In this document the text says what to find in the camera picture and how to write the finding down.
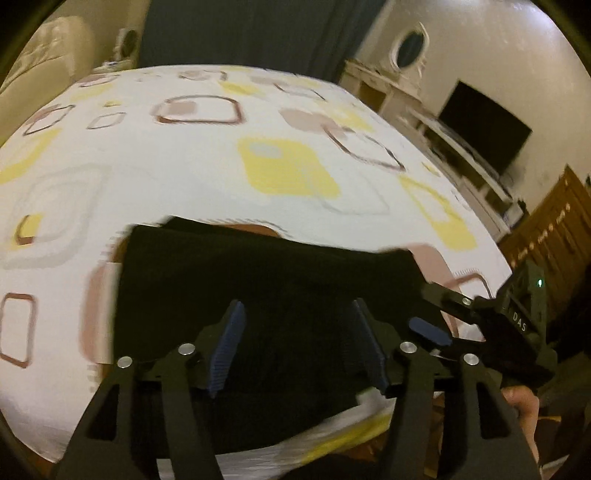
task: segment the television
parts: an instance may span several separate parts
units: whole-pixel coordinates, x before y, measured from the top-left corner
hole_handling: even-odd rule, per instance
[[[501,175],[530,136],[531,128],[501,105],[458,81],[439,114],[447,125]]]

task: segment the gray curtain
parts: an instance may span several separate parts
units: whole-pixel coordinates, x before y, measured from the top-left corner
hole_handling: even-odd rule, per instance
[[[337,81],[386,0],[152,0],[139,66],[238,64]]]

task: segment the wall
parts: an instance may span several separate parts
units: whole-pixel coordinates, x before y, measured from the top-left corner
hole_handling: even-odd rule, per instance
[[[551,19],[528,1],[391,0],[356,57],[375,64],[420,21],[430,37],[425,106],[439,113],[458,79],[498,102],[532,134],[504,180],[533,209],[568,163],[591,170],[591,78]]]
[[[113,54],[119,29],[126,26],[130,4],[139,0],[66,0],[49,17],[77,15],[95,34],[95,67]]]

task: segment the bed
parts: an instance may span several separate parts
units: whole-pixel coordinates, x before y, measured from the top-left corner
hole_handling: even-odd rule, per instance
[[[130,225],[174,215],[309,244],[408,248],[428,280],[470,297],[494,295],[511,272],[403,135],[336,85],[270,70],[85,77],[2,146],[0,195],[0,409],[53,462],[113,361],[116,257]],[[358,400],[280,444],[219,455],[224,475],[273,478],[384,432],[394,401]]]

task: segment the metal bolt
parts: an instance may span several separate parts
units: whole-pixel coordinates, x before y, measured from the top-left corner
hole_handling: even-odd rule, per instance
[[[134,361],[131,359],[130,356],[122,356],[121,358],[119,358],[119,360],[117,360],[117,366],[119,368],[127,368],[131,366],[133,362]]]
[[[181,355],[191,355],[195,351],[195,346],[192,343],[184,343],[178,347],[178,352]]]
[[[402,342],[400,344],[400,349],[404,353],[414,353],[417,351],[417,346],[412,342]]]
[[[464,355],[464,361],[468,365],[478,365],[478,362],[480,362],[480,359],[476,355],[474,355],[473,353],[467,353],[466,355]]]

